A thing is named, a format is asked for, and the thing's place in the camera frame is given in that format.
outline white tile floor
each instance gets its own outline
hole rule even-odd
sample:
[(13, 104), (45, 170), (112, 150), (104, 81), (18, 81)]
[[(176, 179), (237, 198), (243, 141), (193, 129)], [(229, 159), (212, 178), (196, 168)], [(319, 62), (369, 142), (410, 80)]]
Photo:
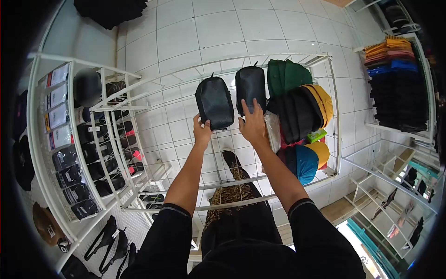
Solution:
[[(363, 5), (361, 0), (356, 4)], [(368, 10), (357, 14), (351, 8), (339, 8), (319, 0), (151, 0), (142, 17), (120, 26), (117, 66), (147, 78), (186, 64), (231, 54), (330, 52), (340, 116), (335, 116), (327, 127), (327, 144), (334, 155), (336, 140), (330, 136), (338, 132), (335, 123), (340, 117), (342, 153), (347, 155), (380, 138), (377, 131), (363, 125), (372, 116), (372, 103), (368, 97), (370, 88), (361, 59), (352, 48), (374, 44), (383, 38)], [(242, 63), (222, 63), (222, 68), (241, 67)], [(200, 71), (211, 73), (216, 68), (220, 70), (218, 65), (207, 65)], [(327, 71), (324, 64), (314, 68), (316, 77), (326, 76), (327, 72), (329, 69)], [(197, 73), (186, 71), (183, 74), (187, 77)], [(234, 83), (233, 75), (223, 79), (227, 85)], [(328, 79), (320, 79), (319, 84), (334, 95), (333, 84)], [(154, 88), (157, 85), (147, 84), (135, 90), (134, 94)], [(170, 182), (184, 164), (194, 142), (192, 117), (198, 113), (193, 97), (195, 89), (196, 84), (164, 90), (143, 99), (151, 106), (158, 105), (158, 108), (140, 112), (137, 116), (146, 157), (150, 162), (161, 158), (172, 164)], [(235, 91), (232, 91), (232, 97), (235, 98)], [(169, 105), (172, 100), (183, 102)], [(212, 145), (217, 153), (219, 170), (227, 168), (219, 151), (230, 147), (235, 149), (248, 173), (260, 173), (260, 161), (252, 146), (239, 134), (237, 121), (228, 131), (214, 134)], [(218, 181), (211, 153), (209, 145), (200, 180), (203, 184)], [(369, 162), (369, 157), (364, 154), (355, 156), (355, 160)], [(331, 156), (329, 163), (333, 162), (334, 157)], [(352, 171), (355, 170), (351, 165), (342, 164), (340, 178), (313, 189), (309, 192), (310, 198), (319, 208), (338, 200), (349, 191), (345, 182)], [(220, 174), (223, 180), (232, 178), (228, 171)], [(255, 184), (263, 195), (273, 193), (267, 179)], [(207, 205), (212, 192), (201, 191), (197, 206)], [(273, 200), (273, 208), (278, 207), (278, 200)], [(205, 214), (196, 212), (200, 217)]]

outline person's left hand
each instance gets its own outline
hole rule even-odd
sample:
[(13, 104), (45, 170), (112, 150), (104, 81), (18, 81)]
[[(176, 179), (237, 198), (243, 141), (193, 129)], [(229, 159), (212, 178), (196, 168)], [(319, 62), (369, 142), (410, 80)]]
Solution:
[(194, 136), (195, 136), (195, 146), (201, 147), (203, 149), (207, 148), (207, 144), (211, 140), (211, 121), (208, 119), (202, 127), (202, 122), (198, 121), (200, 114), (194, 117)]

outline blue cap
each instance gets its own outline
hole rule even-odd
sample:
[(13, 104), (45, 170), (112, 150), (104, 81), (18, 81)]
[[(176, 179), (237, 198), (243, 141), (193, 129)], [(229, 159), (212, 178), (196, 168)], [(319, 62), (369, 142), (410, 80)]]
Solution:
[(296, 145), (297, 178), (302, 185), (313, 181), (318, 170), (319, 158), (312, 149)]

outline black sleeve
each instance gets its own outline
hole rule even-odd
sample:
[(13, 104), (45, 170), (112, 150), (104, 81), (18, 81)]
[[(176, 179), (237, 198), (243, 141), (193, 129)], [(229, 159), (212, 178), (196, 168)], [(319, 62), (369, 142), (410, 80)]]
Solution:
[(192, 240), (192, 217), (183, 208), (164, 204), (147, 232), (135, 262), (121, 279), (185, 278)]
[(361, 260), (350, 242), (322, 215), (310, 199), (288, 211), (294, 247), (304, 278), (365, 278)]

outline brown cap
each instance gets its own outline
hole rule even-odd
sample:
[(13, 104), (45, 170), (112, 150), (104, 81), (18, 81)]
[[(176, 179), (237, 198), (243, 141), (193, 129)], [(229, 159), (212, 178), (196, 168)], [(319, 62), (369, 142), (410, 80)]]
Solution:
[(41, 208), (38, 203), (33, 205), (33, 220), (40, 237), (48, 245), (56, 246), (57, 241), (65, 236), (51, 212), (46, 208)]

